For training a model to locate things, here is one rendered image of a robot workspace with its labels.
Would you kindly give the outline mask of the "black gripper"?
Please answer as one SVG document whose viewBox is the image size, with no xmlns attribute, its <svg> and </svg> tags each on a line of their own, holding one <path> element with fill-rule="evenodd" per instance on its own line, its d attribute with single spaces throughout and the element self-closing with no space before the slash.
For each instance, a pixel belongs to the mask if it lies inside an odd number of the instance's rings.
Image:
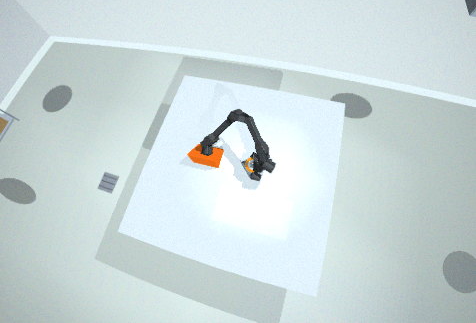
<svg viewBox="0 0 476 323">
<path fill-rule="evenodd" d="M 255 180 L 255 181 L 260 181 L 261 180 L 261 174 L 258 174 L 259 173 L 262 173 L 263 172 L 263 169 L 261 169 L 262 165 L 261 166 L 256 166 L 253 162 L 253 171 L 251 173 L 251 180 Z"/>
</svg>

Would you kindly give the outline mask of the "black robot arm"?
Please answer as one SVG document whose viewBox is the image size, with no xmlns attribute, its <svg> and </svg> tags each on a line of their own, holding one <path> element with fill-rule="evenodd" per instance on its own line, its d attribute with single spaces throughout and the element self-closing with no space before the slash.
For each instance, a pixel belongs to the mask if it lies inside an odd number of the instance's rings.
<svg viewBox="0 0 476 323">
<path fill-rule="evenodd" d="M 276 167 L 276 163 L 273 162 L 273 159 L 270 158 L 270 148 L 267 143 L 262 139 L 259 130 L 254 122 L 254 118 L 243 112 L 241 109 L 231 111 L 228 114 L 227 119 L 214 132 L 204 137 L 204 140 L 200 142 L 200 146 L 202 146 L 202 152 L 200 152 L 200 154 L 206 156 L 210 156 L 211 154 L 213 154 L 212 144 L 216 143 L 219 140 L 219 135 L 223 133 L 235 121 L 245 123 L 254 140 L 255 150 L 257 154 L 253 152 L 250 156 L 253 159 L 254 164 L 256 166 L 262 165 L 261 169 L 264 169 L 271 174 Z"/>
</svg>

